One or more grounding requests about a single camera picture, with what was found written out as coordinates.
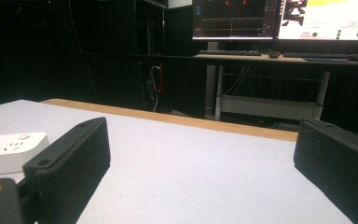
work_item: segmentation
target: table surface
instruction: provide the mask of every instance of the table surface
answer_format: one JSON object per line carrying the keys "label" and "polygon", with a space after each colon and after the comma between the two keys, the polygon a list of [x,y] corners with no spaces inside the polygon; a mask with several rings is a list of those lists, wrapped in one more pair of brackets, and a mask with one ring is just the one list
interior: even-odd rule
{"label": "table surface", "polygon": [[21,100],[0,105],[0,134],[43,131],[52,143],[98,117],[107,120],[112,162],[78,223],[351,223],[294,167],[296,142],[268,138],[269,130]]}

